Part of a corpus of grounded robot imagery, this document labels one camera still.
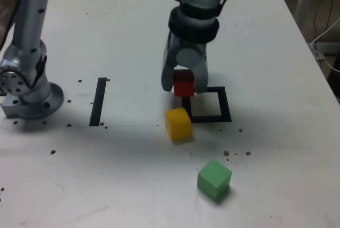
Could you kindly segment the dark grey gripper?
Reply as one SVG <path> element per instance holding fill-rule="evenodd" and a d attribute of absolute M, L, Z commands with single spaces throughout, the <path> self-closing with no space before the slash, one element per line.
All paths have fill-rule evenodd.
<path fill-rule="evenodd" d="M 192 71 L 196 93 L 206 91 L 208 85 L 208 70 L 204 59 L 206 45 L 183 40 L 172 32 L 168 34 L 161 70 L 161 86 L 164 91 L 172 90 L 173 73 L 177 65 Z"/>

